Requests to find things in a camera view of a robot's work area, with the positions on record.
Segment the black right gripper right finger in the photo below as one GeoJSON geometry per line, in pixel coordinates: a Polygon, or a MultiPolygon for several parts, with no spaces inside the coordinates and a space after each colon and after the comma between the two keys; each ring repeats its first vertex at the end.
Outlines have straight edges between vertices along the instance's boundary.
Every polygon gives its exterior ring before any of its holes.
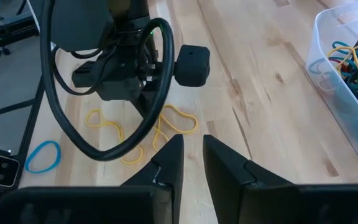
{"type": "Polygon", "coordinates": [[[219,223],[358,223],[358,184],[293,184],[212,135],[203,159],[219,223]]]}

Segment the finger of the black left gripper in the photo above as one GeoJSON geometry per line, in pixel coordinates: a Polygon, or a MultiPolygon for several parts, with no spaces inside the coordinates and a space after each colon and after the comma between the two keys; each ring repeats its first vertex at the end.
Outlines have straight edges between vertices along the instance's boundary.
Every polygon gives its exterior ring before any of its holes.
{"type": "Polygon", "coordinates": [[[132,105],[136,108],[142,118],[145,118],[152,106],[156,91],[142,91],[140,95],[132,100],[132,105]]]}

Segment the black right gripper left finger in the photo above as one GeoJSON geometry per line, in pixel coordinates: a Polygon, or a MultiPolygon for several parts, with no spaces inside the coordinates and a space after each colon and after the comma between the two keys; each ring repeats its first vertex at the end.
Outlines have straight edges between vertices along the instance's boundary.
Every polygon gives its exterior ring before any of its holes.
{"type": "Polygon", "coordinates": [[[184,141],[177,134],[120,186],[28,187],[0,201],[0,223],[178,223],[184,141]]]}

